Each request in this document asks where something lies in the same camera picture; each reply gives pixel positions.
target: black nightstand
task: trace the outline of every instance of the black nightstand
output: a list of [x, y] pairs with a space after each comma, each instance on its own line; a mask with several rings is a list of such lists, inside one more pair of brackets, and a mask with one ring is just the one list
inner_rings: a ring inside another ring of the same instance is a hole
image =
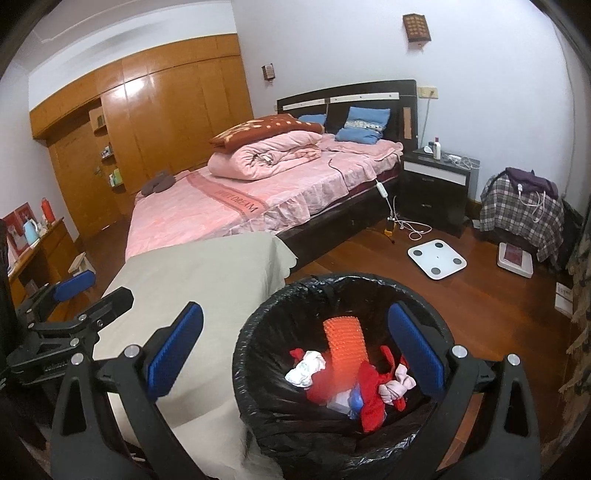
[[477, 180], [477, 170], [444, 161], [443, 154], [442, 160], [435, 160], [422, 150], [415, 150], [402, 157], [397, 207], [408, 220], [460, 236], [468, 191], [476, 189]]

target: wooden wardrobe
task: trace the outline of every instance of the wooden wardrobe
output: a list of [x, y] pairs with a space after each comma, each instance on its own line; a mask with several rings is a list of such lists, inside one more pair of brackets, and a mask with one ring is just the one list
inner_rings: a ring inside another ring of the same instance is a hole
[[[88, 239], [130, 216], [142, 185], [161, 170], [207, 163], [208, 140], [252, 118], [236, 34], [179, 41], [117, 60], [31, 111], [66, 205]], [[102, 158], [110, 144], [112, 154]], [[109, 176], [119, 169], [122, 184]]]

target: white drawer front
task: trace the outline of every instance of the white drawer front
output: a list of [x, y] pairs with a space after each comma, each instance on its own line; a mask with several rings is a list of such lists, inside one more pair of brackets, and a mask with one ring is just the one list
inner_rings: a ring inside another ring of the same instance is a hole
[[420, 163], [404, 162], [404, 169], [420, 173], [422, 175], [428, 175], [436, 179], [442, 179], [445, 181], [452, 181], [458, 185], [466, 185], [466, 176], [453, 171], [441, 170], [440, 168], [429, 167], [427, 165], [421, 165]]

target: wooden desk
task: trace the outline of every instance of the wooden desk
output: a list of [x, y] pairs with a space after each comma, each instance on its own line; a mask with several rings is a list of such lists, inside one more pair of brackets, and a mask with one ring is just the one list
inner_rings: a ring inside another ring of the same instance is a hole
[[[78, 253], [64, 219], [55, 221], [35, 247], [29, 247], [19, 257], [8, 276], [14, 306], [18, 307], [27, 297], [25, 285], [29, 281], [33, 280], [37, 287], [41, 287], [70, 278], [72, 275], [68, 269]], [[63, 320], [67, 308], [67, 302], [60, 304], [49, 317], [50, 321]]]

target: photo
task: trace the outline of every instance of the photo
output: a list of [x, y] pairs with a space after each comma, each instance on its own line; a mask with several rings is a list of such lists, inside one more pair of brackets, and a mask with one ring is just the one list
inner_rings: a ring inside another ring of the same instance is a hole
[[29, 246], [22, 228], [21, 219], [16, 212], [12, 212], [4, 217], [4, 221], [8, 230], [8, 242], [11, 244], [15, 255], [20, 257]]
[[37, 219], [35, 218], [35, 215], [33, 215], [33, 211], [31, 210], [31, 206], [28, 204], [28, 202], [24, 205], [21, 205], [14, 212], [18, 215], [18, 219], [23, 225], [29, 220], [33, 220], [35, 223], [37, 223]]

